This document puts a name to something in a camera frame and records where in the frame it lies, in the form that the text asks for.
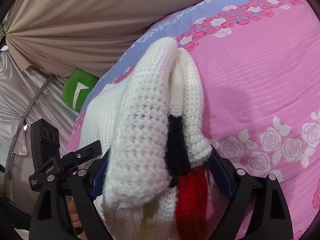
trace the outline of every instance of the red knitted stripe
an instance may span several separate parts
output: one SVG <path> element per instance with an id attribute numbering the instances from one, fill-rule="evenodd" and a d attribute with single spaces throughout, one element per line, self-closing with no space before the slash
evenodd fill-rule
<path id="1" fill-rule="evenodd" d="M 203 240 L 208 186 L 204 167 L 178 177 L 176 224 L 180 240 Z"/>

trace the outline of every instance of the camera lens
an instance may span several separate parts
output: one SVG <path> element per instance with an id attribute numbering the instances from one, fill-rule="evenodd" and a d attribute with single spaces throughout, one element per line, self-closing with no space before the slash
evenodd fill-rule
<path id="1" fill-rule="evenodd" d="M 53 133 L 52 133 L 51 130 L 49 131 L 49 138 L 50 138 L 50 140 L 54 141 L 54 140 L 53 140 Z"/>
<path id="2" fill-rule="evenodd" d="M 46 128 L 43 128 L 43 136 L 44 136 L 45 138 L 48 137 L 48 130 L 47 130 Z"/>

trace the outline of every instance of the white knitted fabric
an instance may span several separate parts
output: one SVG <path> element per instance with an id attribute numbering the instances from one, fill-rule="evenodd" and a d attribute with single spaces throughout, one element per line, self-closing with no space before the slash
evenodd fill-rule
<path id="1" fill-rule="evenodd" d="M 201 133 L 202 110 L 196 65 L 171 38 L 154 42 L 129 77 L 106 86 L 88 106 L 80 147 L 100 140 L 105 153 L 111 145 L 103 203 L 95 204 L 98 210 L 102 205 L 107 228 L 116 240 L 169 238 L 175 228 L 177 189 L 168 188 L 171 178 L 164 160 L 168 116 L 183 117 L 194 168 L 211 152 Z"/>

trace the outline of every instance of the silver screw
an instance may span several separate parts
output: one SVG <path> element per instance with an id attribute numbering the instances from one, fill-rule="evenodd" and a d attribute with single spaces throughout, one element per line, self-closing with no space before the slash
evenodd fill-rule
<path id="1" fill-rule="evenodd" d="M 53 181 L 54 180 L 54 175 L 49 175 L 47 177 L 47 181 Z"/>
<path id="2" fill-rule="evenodd" d="M 84 175 L 86 175 L 87 174 L 87 171 L 86 170 L 79 170 L 78 171 L 78 175 L 79 176 L 84 176 Z"/>
<path id="3" fill-rule="evenodd" d="M 274 174 L 269 174 L 269 179 L 271 180 L 276 180 L 277 177 Z"/>
<path id="4" fill-rule="evenodd" d="M 238 169 L 238 170 L 237 170 L 237 173 L 238 173 L 240 176 L 244 176 L 244 175 L 245 175 L 245 170 L 243 170 L 243 169 Z"/>

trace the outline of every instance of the black device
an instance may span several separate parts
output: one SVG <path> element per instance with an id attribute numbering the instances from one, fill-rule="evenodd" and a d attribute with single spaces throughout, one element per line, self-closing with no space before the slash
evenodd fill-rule
<path id="1" fill-rule="evenodd" d="M 60 158 L 57 136 L 57 129 L 43 119 L 31 125 L 35 174 L 29 180 L 31 188 L 40 190 L 40 194 L 31 219 L 29 240 L 78 239 L 65 196 L 73 196 L 88 240 L 113 240 L 93 204 L 95 197 L 102 193 L 108 153 L 94 160 L 87 170 L 81 169 L 73 175 L 79 164 L 101 155 L 100 141 Z M 236 169 L 228 159 L 221 158 L 214 148 L 206 165 L 222 195 L 230 200 L 209 240 L 235 239 L 252 195 L 256 195 L 256 202 L 242 240 L 293 239 L 288 206 L 275 175 L 250 176 L 245 170 Z"/>

